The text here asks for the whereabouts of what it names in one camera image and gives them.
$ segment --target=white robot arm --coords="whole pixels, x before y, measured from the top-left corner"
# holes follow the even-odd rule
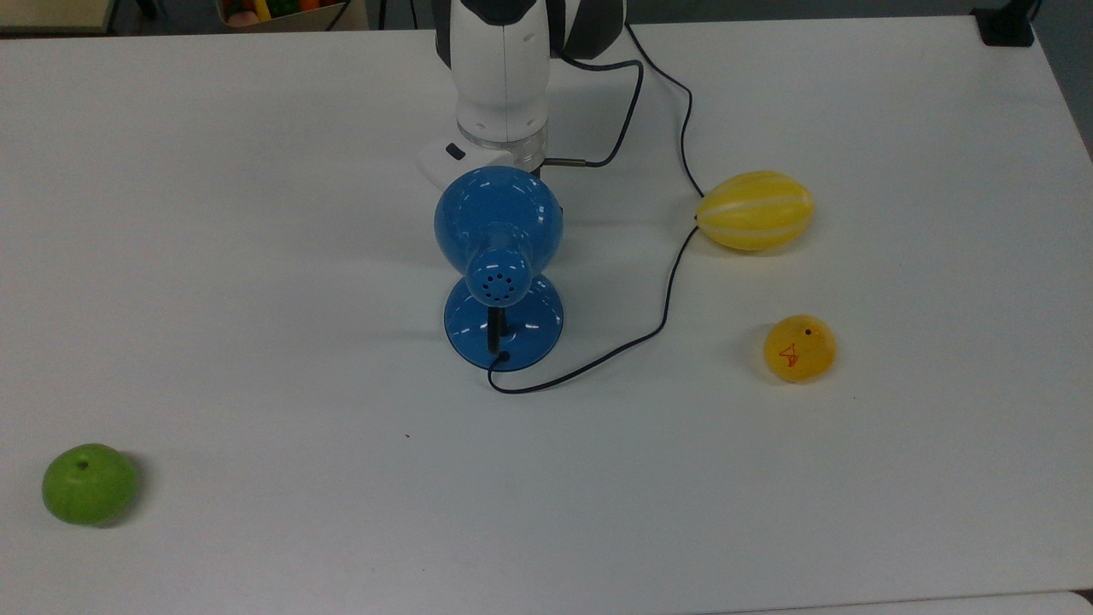
[[[622,31],[625,0],[434,0],[437,52],[459,92],[456,121],[419,154],[442,190],[481,166],[529,173],[546,150],[551,48],[589,58]]]

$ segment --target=table surface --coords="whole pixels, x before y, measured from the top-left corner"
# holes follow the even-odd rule
[[[102,34],[115,0],[4,0],[0,32]]]
[[[1093,164],[1042,49],[971,17],[640,26],[705,188],[774,168],[797,241],[697,237],[665,333],[507,398],[445,341],[414,155],[430,33],[0,42],[0,611],[708,613],[1093,587]],[[626,40],[604,61],[634,57]],[[118,70],[119,57],[140,57]],[[632,73],[552,67],[551,154]],[[653,329],[697,198],[649,76],[548,168],[559,376]],[[835,369],[761,365],[824,319]],[[145,486],[45,511],[101,441]]]

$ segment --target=power cord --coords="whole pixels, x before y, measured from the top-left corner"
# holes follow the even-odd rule
[[[637,47],[638,52],[642,54],[642,57],[645,59],[645,61],[648,62],[648,64],[654,70],[656,70],[658,73],[660,73],[662,76],[665,76],[666,79],[668,79],[669,81],[671,81],[675,85],[682,87],[686,92],[686,94],[687,94],[686,116],[684,117],[684,119],[683,119],[683,126],[680,129],[680,158],[683,162],[683,169],[686,172],[686,176],[691,180],[691,185],[694,187],[695,191],[698,192],[700,197],[704,197],[704,196],[706,196],[706,193],[702,191],[702,188],[698,187],[697,181],[694,180],[694,175],[692,175],[692,173],[691,173],[691,167],[690,167],[690,165],[687,164],[687,161],[686,161],[686,151],[684,149],[684,140],[685,140],[685,137],[686,137],[686,128],[687,128],[687,125],[690,123],[690,120],[691,120],[691,110],[694,107],[694,93],[691,92],[691,90],[686,85],[683,85],[682,83],[680,83],[679,81],[677,81],[674,78],[672,78],[671,75],[669,75],[665,71],[660,70],[660,68],[658,68],[657,64],[654,63],[651,59],[649,59],[648,54],[645,52],[645,49],[642,47],[642,44],[638,42],[637,35],[634,34],[634,29],[630,26],[630,23],[625,23],[624,25],[626,27],[626,32],[630,33],[630,37],[634,40],[634,45]],[[559,54],[559,57],[561,57],[567,63],[572,63],[572,62],[569,62],[569,60],[566,60],[566,58],[564,56],[562,56],[561,54]],[[596,164],[595,166],[603,166],[604,164],[607,164],[608,162],[610,162],[611,158],[614,157],[614,154],[619,151],[619,147],[622,144],[623,138],[626,134],[626,128],[630,126],[630,120],[631,120],[631,118],[632,118],[632,116],[634,114],[634,106],[637,104],[637,95],[640,92],[640,87],[642,87],[642,74],[643,74],[643,71],[640,70],[640,62],[637,62],[637,64],[639,67],[638,79],[637,79],[637,86],[634,90],[634,98],[633,98],[633,100],[631,100],[630,110],[626,114],[626,120],[623,122],[622,133],[619,135],[619,141],[615,143],[615,147],[611,152],[611,155],[609,155],[602,162],[602,164]],[[607,66],[599,67],[597,69],[590,69],[590,70],[614,70],[614,68],[609,68],[609,67],[622,68],[623,66],[633,66],[633,64],[630,64],[627,62],[619,62],[618,64],[607,64]],[[559,161],[574,161],[574,162],[584,163],[584,164],[567,164],[568,166],[593,166],[593,164],[590,164],[587,161],[580,161],[580,159],[576,159],[576,158],[553,158],[553,159],[559,159]],[[593,360],[593,362],[591,362],[589,364],[586,364],[585,366],[583,366],[580,368],[577,368],[576,370],[573,370],[572,372],[569,372],[569,374],[567,374],[565,376],[555,378],[554,380],[552,380],[550,382],[544,382],[542,385],[536,385],[533,387],[526,387],[524,389],[506,389],[504,387],[500,387],[496,382],[494,382],[493,375],[497,370],[497,367],[501,366],[502,364],[504,364],[505,362],[507,362],[512,357],[507,352],[502,351],[497,355],[497,358],[494,359],[493,364],[491,364],[490,368],[486,370],[486,380],[490,382],[490,387],[492,387],[494,391],[496,391],[498,393],[505,393],[507,395],[522,395],[525,393],[537,393],[537,392],[540,392],[540,391],[545,391],[548,389],[557,387],[559,385],[562,385],[563,382],[567,382],[569,380],[573,380],[573,379],[577,378],[578,376],[587,372],[588,370],[591,370],[591,369],[593,369],[593,368],[602,365],[603,363],[612,359],[613,357],[615,357],[615,356],[618,356],[618,355],[620,355],[620,354],[622,354],[622,353],[624,353],[626,351],[630,351],[631,348],[633,348],[633,347],[635,347],[635,346],[637,346],[637,345],[639,345],[639,344],[642,344],[644,342],[647,342],[647,341],[651,340],[653,338],[655,338],[657,334],[659,334],[661,331],[663,331],[665,326],[668,324],[668,309],[669,309],[669,305],[671,304],[671,298],[672,298],[672,286],[675,284],[675,271],[679,269],[680,260],[682,260],[682,258],[683,258],[683,251],[686,250],[686,246],[691,243],[691,238],[693,238],[694,235],[695,235],[695,233],[697,233],[697,232],[698,232],[698,226],[695,226],[695,227],[691,228],[691,232],[687,233],[686,238],[683,239],[683,244],[680,246],[679,251],[675,253],[675,260],[672,262],[671,272],[668,274],[668,287],[665,291],[665,304],[663,304],[663,309],[661,310],[661,314],[660,314],[660,324],[657,326],[657,329],[653,330],[650,333],[647,333],[647,334],[645,334],[645,335],[643,335],[640,338],[632,340],[632,341],[623,344],[622,346],[619,346],[618,348],[615,348],[614,351],[611,351],[607,355],[603,355],[599,359],[596,359],[596,360]]]
[[[589,162],[579,157],[548,157],[543,159],[543,166],[607,166],[612,159],[614,159],[615,154],[619,153],[619,149],[622,147],[622,142],[626,138],[626,130],[630,128],[630,120],[634,118],[634,108],[637,106],[638,96],[642,95],[642,82],[645,80],[645,67],[637,60],[625,60],[613,64],[586,64],[585,62],[575,60],[565,55],[561,49],[554,49],[554,52],[559,58],[562,58],[562,61],[574,68],[579,68],[580,70],[606,72],[609,70],[619,70],[630,67],[637,69],[637,81],[634,83],[634,96],[630,99],[630,108],[626,109],[626,119],[622,122],[622,130],[619,131],[619,139],[615,141],[614,149],[611,150],[611,153],[608,154],[606,158],[599,162]]]
[[[349,9],[349,3],[352,1],[353,0],[345,0],[345,2],[342,3],[341,10],[338,11],[338,14],[334,15],[334,19],[330,20],[330,25],[328,25],[324,32],[330,32],[331,29],[334,28],[336,25],[338,25],[338,20],[340,20],[341,16],[345,14],[345,9]]]
[[[634,46],[637,47],[637,52],[642,54],[642,58],[648,62],[649,67],[657,71],[660,76],[671,81],[686,92],[686,114],[683,116],[683,128],[680,129],[680,159],[683,161],[683,170],[686,172],[686,178],[690,179],[691,185],[694,186],[694,191],[698,192],[700,197],[704,197],[706,196],[706,192],[702,191],[702,188],[698,187],[698,182],[694,180],[694,175],[691,174],[691,165],[686,163],[686,127],[691,123],[691,110],[694,109],[694,92],[692,92],[686,85],[677,81],[672,75],[660,70],[660,67],[658,67],[657,63],[653,61],[653,58],[645,52],[645,47],[643,47],[642,42],[637,39],[637,35],[634,34],[634,28],[630,26],[630,22],[623,22],[623,26],[626,28],[626,32],[630,33],[631,39],[634,40]]]

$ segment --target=yellow fruit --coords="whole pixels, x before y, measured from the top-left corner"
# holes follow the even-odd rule
[[[815,203],[804,186],[776,170],[737,175],[698,203],[698,227],[715,241],[737,249],[786,244],[812,222]]]
[[[815,317],[790,317],[771,328],[763,344],[766,367],[783,380],[801,382],[818,377],[835,363],[835,334]]]

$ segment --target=yellow melon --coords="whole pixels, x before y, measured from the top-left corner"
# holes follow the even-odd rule
[[[715,241],[736,249],[768,249],[789,243],[812,222],[815,202],[809,190],[776,170],[737,175],[698,203],[698,227]]]

